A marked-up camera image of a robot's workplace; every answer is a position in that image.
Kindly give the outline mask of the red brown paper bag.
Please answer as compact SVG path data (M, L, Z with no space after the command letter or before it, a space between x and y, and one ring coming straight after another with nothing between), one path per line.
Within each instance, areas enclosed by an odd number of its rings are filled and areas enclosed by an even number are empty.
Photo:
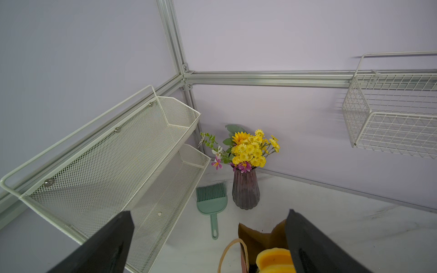
M223 263L228 251L237 245L240 249L242 273L258 273L256 265L258 254L269 249L289 249L286 238L286 220L277 224L270 233L263 233L251 229L242 223L238 227L238 238L231 241L224 249L218 263L217 272L223 273Z

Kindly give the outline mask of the long ridged yellow bread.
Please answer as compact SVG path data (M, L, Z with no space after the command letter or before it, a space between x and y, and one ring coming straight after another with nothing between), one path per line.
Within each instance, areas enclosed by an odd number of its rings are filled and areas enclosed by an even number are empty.
M256 259L260 273L296 273L296 269L288 249L273 248L260 252Z

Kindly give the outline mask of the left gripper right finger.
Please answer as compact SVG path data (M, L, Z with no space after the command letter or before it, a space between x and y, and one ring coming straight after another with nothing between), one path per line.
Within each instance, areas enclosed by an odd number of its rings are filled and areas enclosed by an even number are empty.
M368 273L300 213L290 210L285 233L288 248L298 273Z

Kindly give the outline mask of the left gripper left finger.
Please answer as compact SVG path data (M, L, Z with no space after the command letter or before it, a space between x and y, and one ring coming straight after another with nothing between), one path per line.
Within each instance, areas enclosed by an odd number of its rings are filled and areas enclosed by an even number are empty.
M120 212L50 273L122 273L134 233L129 211Z

